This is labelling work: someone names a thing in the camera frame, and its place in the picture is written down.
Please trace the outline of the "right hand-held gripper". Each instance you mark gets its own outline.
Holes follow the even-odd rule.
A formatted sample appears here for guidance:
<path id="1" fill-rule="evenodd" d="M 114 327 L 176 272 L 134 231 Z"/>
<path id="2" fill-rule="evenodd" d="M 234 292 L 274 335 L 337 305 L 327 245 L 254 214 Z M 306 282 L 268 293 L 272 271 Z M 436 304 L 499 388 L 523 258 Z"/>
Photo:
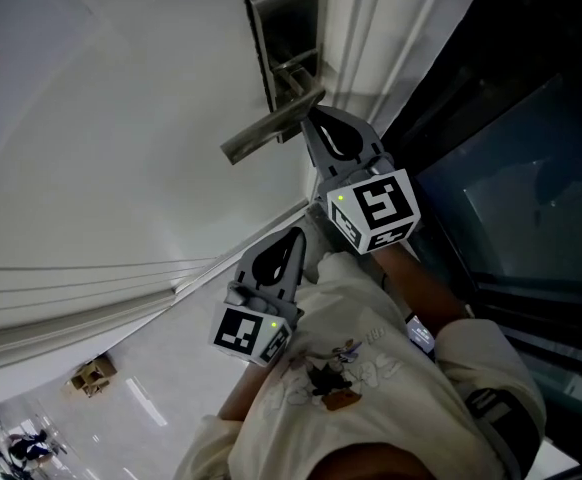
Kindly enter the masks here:
<path id="1" fill-rule="evenodd" d="M 301 123 L 320 176 L 318 202 L 360 255 L 410 236 L 418 205 L 409 177 L 387 153 L 363 157 L 378 140 L 365 120 L 344 110 L 315 106 Z"/>

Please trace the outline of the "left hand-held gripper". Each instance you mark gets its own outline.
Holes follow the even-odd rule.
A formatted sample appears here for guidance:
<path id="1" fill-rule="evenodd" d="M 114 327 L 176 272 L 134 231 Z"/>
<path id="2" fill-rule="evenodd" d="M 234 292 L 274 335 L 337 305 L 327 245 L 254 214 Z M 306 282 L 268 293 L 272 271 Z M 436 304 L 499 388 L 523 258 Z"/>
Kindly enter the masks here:
<path id="1" fill-rule="evenodd" d="M 243 361 L 270 366 L 304 315 L 293 301 L 305 254 L 306 236 L 296 226 L 250 247 L 238 262 L 234 278 L 238 283 L 228 286 L 224 301 L 215 308 L 208 343 Z"/>

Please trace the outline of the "person's right forearm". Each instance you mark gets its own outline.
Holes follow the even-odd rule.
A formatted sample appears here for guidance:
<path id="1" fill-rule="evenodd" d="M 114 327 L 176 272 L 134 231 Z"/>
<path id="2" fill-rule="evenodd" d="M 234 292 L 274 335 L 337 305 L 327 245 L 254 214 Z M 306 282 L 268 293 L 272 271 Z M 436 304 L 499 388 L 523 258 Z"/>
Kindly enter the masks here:
<path id="1" fill-rule="evenodd" d="M 372 256 L 434 337 L 452 322 L 468 317 L 465 305 L 402 245 L 379 249 Z"/>

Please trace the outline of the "person's left forearm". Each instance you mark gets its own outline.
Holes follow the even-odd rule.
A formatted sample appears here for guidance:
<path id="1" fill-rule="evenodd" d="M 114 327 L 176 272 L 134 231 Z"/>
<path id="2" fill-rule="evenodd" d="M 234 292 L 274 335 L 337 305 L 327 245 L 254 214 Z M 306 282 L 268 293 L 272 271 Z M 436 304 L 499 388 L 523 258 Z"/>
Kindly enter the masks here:
<path id="1" fill-rule="evenodd" d="M 217 417 L 224 421 L 243 422 L 271 370 L 272 366 L 250 364 L 221 406 Z"/>

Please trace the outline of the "white door with red sign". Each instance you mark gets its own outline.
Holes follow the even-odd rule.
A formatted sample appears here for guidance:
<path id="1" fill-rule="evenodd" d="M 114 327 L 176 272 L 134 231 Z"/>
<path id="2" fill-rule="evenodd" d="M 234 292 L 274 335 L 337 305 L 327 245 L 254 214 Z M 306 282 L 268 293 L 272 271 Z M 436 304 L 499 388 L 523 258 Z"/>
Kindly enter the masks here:
<path id="1" fill-rule="evenodd" d="M 319 81 L 328 103 L 373 122 L 393 82 L 426 75 L 472 0 L 319 0 Z M 262 229 L 192 278 L 127 296 L 100 293 L 42 305 L 0 309 L 0 392 L 8 378 L 42 380 L 56 364 L 79 362 L 90 337 L 123 326 L 169 304 L 179 284 L 213 268 L 250 238 L 284 221 L 309 199 L 313 173 L 305 154 L 302 197 Z"/>

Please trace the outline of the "cream printed shirt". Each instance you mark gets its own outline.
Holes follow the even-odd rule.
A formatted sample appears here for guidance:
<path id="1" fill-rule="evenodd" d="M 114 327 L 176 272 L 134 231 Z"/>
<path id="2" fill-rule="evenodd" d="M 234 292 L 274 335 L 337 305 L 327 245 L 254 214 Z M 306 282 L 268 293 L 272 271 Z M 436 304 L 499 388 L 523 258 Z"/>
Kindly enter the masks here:
<path id="1" fill-rule="evenodd" d="M 205 417 L 173 480 L 525 480 L 546 408 L 500 328 L 444 327 L 435 358 L 408 337 L 412 310 L 343 253 L 298 293 L 298 330 L 245 420 Z"/>

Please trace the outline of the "small lit screen device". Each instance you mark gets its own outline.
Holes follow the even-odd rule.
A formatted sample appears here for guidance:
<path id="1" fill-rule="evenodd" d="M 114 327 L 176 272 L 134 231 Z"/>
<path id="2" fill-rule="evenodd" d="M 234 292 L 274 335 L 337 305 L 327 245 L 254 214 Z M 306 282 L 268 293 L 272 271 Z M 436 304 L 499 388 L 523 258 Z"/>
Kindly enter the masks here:
<path id="1" fill-rule="evenodd" d="M 435 339 L 429 330 L 414 314 L 410 314 L 406 320 L 408 337 L 423 353 L 430 358 L 435 358 Z"/>

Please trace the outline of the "small cardboard box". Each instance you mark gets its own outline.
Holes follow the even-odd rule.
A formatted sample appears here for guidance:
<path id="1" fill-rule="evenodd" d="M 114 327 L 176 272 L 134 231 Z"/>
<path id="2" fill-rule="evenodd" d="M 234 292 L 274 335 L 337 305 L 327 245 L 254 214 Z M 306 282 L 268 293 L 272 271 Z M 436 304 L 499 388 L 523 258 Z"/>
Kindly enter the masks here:
<path id="1" fill-rule="evenodd" d="M 102 354 L 82 365 L 71 377 L 71 386 L 88 398 L 102 392 L 117 374 L 108 354 Z"/>

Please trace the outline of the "dark glass window wall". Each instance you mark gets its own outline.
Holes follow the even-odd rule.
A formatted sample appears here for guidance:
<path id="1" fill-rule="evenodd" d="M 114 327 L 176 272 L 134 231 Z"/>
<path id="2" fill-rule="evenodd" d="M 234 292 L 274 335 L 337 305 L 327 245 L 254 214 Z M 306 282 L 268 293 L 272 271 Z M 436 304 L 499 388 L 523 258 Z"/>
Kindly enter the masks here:
<path id="1" fill-rule="evenodd" d="M 537 382 L 582 480 L 582 0 L 472 0 L 373 122 L 422 209 L 411 239 Z"/>

